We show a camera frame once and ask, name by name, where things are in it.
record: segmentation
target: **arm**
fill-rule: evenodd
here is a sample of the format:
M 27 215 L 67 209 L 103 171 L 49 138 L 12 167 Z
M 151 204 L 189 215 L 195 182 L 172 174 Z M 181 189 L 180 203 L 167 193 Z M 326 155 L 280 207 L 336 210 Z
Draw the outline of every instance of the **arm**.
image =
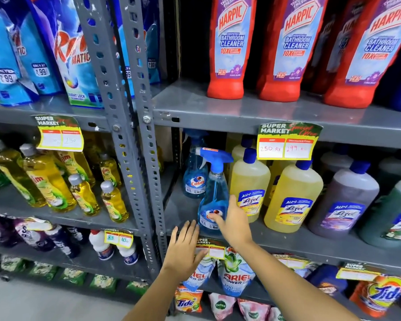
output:
M 205 256 L 206 252 L 195 256 L 199 237 L 199 226 L 196 221 L 192 221 L 190 226 L 187 221 L 178 239 L 176 239 L 177 231 L 177 227 L 172 230 L 171 241 L 159 275 L 122 321 L 165 320 L 176 287 L 194 273 Z
M 230 196 L 226 221 L 210 214 L 221 233 L 261 280 L 287 321 L 359 321 L 335 299 L 318 290 L 253 242 L 246 213 Z

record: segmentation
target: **white tiled floor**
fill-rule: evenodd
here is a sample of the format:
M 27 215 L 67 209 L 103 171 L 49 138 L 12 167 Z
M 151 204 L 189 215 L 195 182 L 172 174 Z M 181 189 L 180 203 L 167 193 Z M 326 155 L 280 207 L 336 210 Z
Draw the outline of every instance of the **white tiled floor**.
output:
M 0 321 L 121 321 L 131 305 L 53 289 L 21 280 L 0 280 Z M 167 321 L 200 321 L 189 315 Z

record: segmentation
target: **hand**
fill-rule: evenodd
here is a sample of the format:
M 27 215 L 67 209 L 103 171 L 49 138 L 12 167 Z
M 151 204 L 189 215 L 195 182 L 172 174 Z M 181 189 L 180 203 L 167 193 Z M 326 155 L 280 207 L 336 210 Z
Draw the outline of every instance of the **hand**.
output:
M 230 195 L 225 221 L 218 214 L 208 214 L 208 218 L 218 224 L 224 238 L 236 251 L 253 242 L 248 216 L 236 203 L 235 195 Z
M 160 271 L 168 272 L 170 276 L 176 277 L 176 280 L 180 283 L 187 280 L 194 273 L 208 250 L 203 250 L 195 256 L 199 237 L 199 226 L 195 220 L 192 223 L 189 221 L 184 223 L 178 239 L 176 239 L 177 231 L 178 227 L 172 230 L 171 241 Z

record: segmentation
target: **left hand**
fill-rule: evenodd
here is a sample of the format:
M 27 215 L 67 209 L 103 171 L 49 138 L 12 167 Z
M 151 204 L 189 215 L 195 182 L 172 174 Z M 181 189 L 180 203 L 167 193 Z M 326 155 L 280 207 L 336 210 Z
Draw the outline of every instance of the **left hand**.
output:
M 199 252 L 195 256 L 199 237 L 199 226 L 195 220 L 192 223 L 189 221 L 184 223 L 178 239 L 176 238 L 177 231 L 178 227 L 172 230 L 171 241 L 166 251 L 161 272 L 167 272 L 171 277 L 175 277 L 178 282 L 183 282 L 194 273 L 208 250 Z

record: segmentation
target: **right hand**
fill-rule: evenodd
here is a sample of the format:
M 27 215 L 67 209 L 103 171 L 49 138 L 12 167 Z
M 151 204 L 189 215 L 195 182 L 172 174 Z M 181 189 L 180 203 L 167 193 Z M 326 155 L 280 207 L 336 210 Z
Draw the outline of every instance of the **right hand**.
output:
M 209 214 L 208 218 L 217 223 L 226 241 L 236 251 L 253 242 L 248 216 L 236 203 L 235 195 L 230 195 L 225 221 L 217 214 Z

